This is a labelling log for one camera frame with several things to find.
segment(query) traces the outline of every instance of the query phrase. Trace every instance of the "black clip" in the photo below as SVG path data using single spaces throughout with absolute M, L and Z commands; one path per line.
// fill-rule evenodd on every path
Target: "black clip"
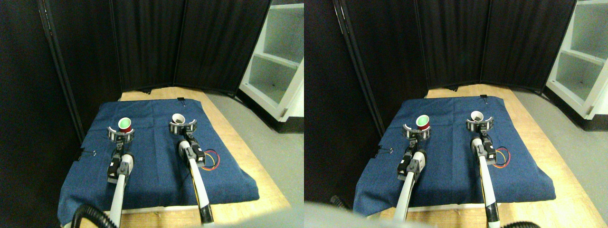
M 80 153 L 80 157 L 78 157 L 78 161 L 80 161 L 80 159 L 81 159 L 81 158 L 83 158 L 83 157 L 88 157 L 88 156 L 93 156 L 93 157 L 95 157 L 95 155 L 97 155 L 96 150 L 94 150 L 94 151 L 85 151 L 85 150 L 83 150 L 83 151 L 82 151 L 82 153 Z
M 483 98 L 483 101 L 486 102 L 486 105 L 488 104 L 488 100 L 486 100 L 488 98 L 488 96 L 486 94 L 482 94 L 479 95 L 481 98 Z
M 388 150 L 388 152 L 380 153 L 381 150 Z M 372 153 L 370 158 L 376 158 L 379 154 L 392 154 L 392 153 L 393 153 L 393 148 L 386 149 L 386 148 L 382 148 L 382 145 L 378 145 L 378 151 L 376 151 L 375 153 Z
M 178 100 L 179 100 L 180 102 L 182 102 L 182 105 L 184 105 L 184 107 L 186 107 L 186 102 L 185 102 L 185 101 L 186 101 L 186 99 L 184 99 L 183 97 L 178 97 Z

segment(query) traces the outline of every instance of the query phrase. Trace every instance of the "black hose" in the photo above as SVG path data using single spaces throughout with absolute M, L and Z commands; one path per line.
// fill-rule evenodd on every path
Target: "black hose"
M 110 218 L 103 213 L 103 211 L 96 209 L 89 204 L 83 204 L 76 209 L 76 212 L 74 212 L 74 217 L 72 218 L 72 228 L 80 227 L 80 221 L 82 218 L 87 218 L 97 227 L 117 228 Z
M 503 226 L 502 228 L 541 228 L 541 227 L 532 222 L 516 222 L 516 223 L 511 223 L 509 225 Z

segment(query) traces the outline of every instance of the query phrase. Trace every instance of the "gray floor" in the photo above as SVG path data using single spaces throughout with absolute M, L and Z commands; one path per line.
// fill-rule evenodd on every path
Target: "gray floor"
M 304 202 L 304 134 L 279 134 L 240 102 L 205 91 L 292 206 Z
M 583 131 L 548 100 L 526 90 L 513 89 L 513 92 L 608 223 L 608 132 Z

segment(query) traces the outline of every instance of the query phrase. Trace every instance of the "paper cup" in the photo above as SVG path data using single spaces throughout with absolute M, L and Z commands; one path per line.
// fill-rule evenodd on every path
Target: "paper cup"
M 186 118 L 184 116 L 182 116 L 182 114 L 176 113 L 176 114 L 173 114 L 173 117 L 171 117 L 171 121 L 173 123 L 185 123 Z
M 483 120 L 483 113 L 480 111 L 473 111 L 471 112 L 471 120 L 473 121 L 482 121 Z
M 125 117 L 118 121 L 118 128 L 120 128 L 120 132 L 128 133 L 131 131 L 131 119 Z
M 416 119 L 416 126 L 419 130 L 426 130 L 430 126 L 429 116 L 421 115 Z

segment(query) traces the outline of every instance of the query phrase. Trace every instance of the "white cup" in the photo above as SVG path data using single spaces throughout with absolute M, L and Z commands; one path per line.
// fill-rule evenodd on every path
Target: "white cup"
M 473 121 L 482 121 L 483 120 L 483 113 L 480 111 L 473 111 L 471 112 L 471 120 Z
M 173 116 L 171 117 L 171 120 L 173 121 L 173 123 L 185 123 L 186 122 L 186 118 L 184 116 L 182 116 L 182 114 L 179 114 L 179 113 L 173 114 Z

